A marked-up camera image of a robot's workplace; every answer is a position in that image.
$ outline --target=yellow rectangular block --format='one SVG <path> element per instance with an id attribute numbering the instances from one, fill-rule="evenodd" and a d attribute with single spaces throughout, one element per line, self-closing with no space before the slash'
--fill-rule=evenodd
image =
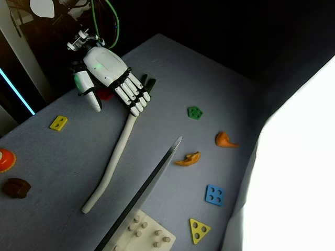
<path id="1" fill-rule="evenodd" d="M 63 129 L 64 125 L 66 124 L 66 122 L 68 121 L 67 117 L 64 116 L 58 116 L 53 123 L 51 124 L 50 128 L 54 129 L 56 131 L 60 131 Z"/>

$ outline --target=blue square block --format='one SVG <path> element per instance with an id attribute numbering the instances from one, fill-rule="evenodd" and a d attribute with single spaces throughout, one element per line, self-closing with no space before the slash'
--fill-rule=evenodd
<path id="1" fill-rule="evenodd" d="M 217 186 L 208 185 L 205 200 L 209 203 L 222 206 L 224 204 L 225 191 Z"/>

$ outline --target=blue light strip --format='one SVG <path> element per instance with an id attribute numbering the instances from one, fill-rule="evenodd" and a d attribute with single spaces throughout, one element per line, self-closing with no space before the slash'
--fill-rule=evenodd
<path id="1" fill-rule="evenodd" d="M 11 83 L 11 81 L 6 76 L 6 74 L 2 71 L 1 68 L 0 68 L 0 74 L 5 79 L 5 81 L 7 82 L 7 84 L 13 89 L 13 91 L 19 97 L 19 99 L 21 99 L 22 103 L 27 107 L 27 109 L 31 112 L 31 114 L 35 115 L 34 111 L 31 109 L 31 107 L 28 105 L 28 103 L 25 101 L 25 99 L 21 96 L 21 94 L 17 91 L 17 89 L 15 88 L 15 86 Z"/>

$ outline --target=green cable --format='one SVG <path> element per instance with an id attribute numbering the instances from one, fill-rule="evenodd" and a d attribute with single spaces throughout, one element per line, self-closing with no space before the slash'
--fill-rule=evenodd
<path id="1" fill-rule="evenodd" d="M 117 40 L 119 40 L 120 23 L 119 23 L 119 17 L 117 16 L 116 11 L 114 10 L 113 6 L 110 4 L 110 2 L 108 0 L 105 0 L 105 2 L 109 5 L 111 10 L 113 11 L 113 14 L 114 14 L 115 19 L 116 19 L 116 38 L 115 38 L 114 43 L 110 47 L 108 47 L 109 49 L 111 49 L 116 45 Z"/>
<path id="2" fill-rule="evenodd" d="M 114 14 L 115 19 L 116 19 L 116 38 L 115 38 L 114 43 L 111 46 L 108 47 L 109 49 L 111 49 L 116 45 L 117 41 L 119 40 L 120 23 L 119 23 L 119 18 L 117 16 L 116 11 L 113 8 L 113 6 L 110 4 L 110 2 L 108 0 L 105 0 L 105 2 L 108 4 L 108 6 L 113 11 L 113 14 Z M 94 21 L 95 31 L 96 31 L 96 34 L 98 35 L 99 39 L 100 39 L 98 24 L 97 24 L 96 18 L 95 18 L 94 0 L 91 0 L 91 3 L 92 3 L 92 14 L 93 14 L 93 21 Z"/>

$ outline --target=robotic arm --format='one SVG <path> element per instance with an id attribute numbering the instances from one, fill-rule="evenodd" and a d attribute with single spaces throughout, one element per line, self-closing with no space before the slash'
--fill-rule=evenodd
<path id="1" fill-rule="evenodd" d="M 84 96 L 95 111 L 101 111 L 102 104 L 95 94 L 91 73 L 101 84 L 111 88 L 134 116 L 139 116 L 150 101 L 146 88 L 119 56 L 104 48 L 104 43 L 96 36 L 90 37 L 87 31 L 80 31 L 74 42 L 68 43 L 69 50 L 85 53 L 83 61 L 72 64 L 80 96 Z"/>

